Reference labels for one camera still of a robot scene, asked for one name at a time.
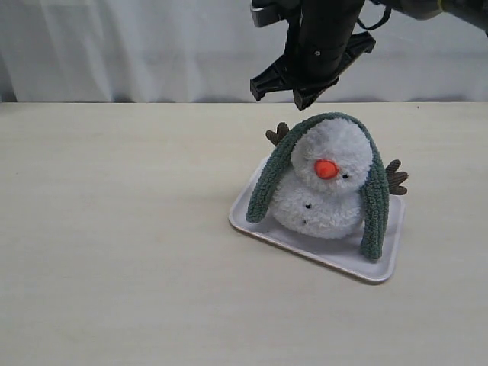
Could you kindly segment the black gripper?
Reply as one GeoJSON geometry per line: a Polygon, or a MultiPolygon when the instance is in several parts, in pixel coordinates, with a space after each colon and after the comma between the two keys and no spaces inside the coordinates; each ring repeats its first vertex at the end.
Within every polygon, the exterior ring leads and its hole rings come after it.
{"type": "Polygon", "coordinates": [[[342,73],[376,45],[368,32],[353,33],[363,5],[363,1],[300,1],[301,19],[292,51],[250,79],[254,99],[293,91],[294,103],[303,111],[336,85],[342,73]]]}

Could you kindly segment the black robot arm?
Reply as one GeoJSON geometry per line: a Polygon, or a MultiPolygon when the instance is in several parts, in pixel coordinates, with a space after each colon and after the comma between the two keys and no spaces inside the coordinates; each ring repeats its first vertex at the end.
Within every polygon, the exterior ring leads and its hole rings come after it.
{"type": "Polygon", "coordinates": [[[482,31],[487,30],[485,1],[382,1],[382,18],[366,26],[359,16],[363,0],[253,1],[257,28],[288,23],[283,54],[250,81],[250,92],[261,100],[270,92],[292,91],[299,110],[308,108],[362,54],[376,44],[371,32],[397,11],[424,21],[448,13],[482,31]]]}

